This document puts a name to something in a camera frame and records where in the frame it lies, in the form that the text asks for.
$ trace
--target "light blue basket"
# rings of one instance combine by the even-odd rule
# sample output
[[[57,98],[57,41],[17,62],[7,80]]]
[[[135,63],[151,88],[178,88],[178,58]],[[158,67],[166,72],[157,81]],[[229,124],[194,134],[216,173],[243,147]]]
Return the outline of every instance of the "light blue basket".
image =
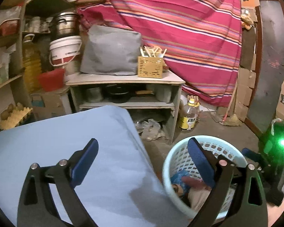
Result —
[[[229,160],[233,161],[239,167],[246,167],[247,161],[244,156],[241,154],[239,150],[237,150],[230,143],[209,135],[196,135],[185,138],[179,141],[168,153],[162,170],[163,176],[163,185],[165,191],[167,192],[171,201],[175,204],[175,206],[189,218],[194,218],[197,215],[197,211],[189,208],[186,204],[184,204],[180,198],[174,192],[170,178],[180,170],[186,170],[189,172],[190,176],[201,180],[201,176],[195,167],[194,162],[188,154],[187,143],[188,140],[192,137],[195,137],[200,145],[205,149],[211,151],[216,157],[218,155],[223,155],[227,157]],[[222,205],[221,211],[217,216],[217,220],[224,218],[229,209],[231,200],[234,195],[234,189],[229,189],[226,199]]]

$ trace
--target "yellow oil bottle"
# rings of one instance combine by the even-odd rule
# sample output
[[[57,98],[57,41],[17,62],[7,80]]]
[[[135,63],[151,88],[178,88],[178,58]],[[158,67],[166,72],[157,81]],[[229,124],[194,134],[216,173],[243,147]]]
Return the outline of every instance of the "yellow oil bottle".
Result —
[[[29,93],[40,88],[38,76],[41,74],[40,52],[37,46],[32,42],[34,34],[27,34],[23,38],[22,54],[24,65],[24,82]]]
[[[190,132],[195,127],[197,117],[199,115],[199,102],[195,102],[193,98],[183,107],[179,127],[181,132]]]

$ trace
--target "striped blanket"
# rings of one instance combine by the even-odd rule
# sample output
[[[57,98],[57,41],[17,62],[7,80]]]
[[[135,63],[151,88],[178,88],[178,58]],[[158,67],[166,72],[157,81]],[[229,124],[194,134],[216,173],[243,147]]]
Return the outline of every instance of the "striped blanket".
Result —
[[[240,0],[106,0],[78,7],[82,24],[134,30],[144,44],[167,48],[165,62],[183,89],[227,106],[241,54]]]

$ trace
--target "bottle label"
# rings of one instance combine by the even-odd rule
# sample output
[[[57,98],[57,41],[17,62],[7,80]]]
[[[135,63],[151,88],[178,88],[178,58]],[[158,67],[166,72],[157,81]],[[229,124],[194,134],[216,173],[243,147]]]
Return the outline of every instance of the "bottle label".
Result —
[[[196,118],[182,117],[180,120],[180,128],[190,130],[195,126]]]

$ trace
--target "wooden basket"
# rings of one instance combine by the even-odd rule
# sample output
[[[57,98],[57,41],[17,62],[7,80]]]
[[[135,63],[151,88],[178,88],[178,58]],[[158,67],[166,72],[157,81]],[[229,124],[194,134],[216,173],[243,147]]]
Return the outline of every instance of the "wooden basket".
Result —
[[[138,57],[138,77],[162,78],[164,60],[159,57]]]

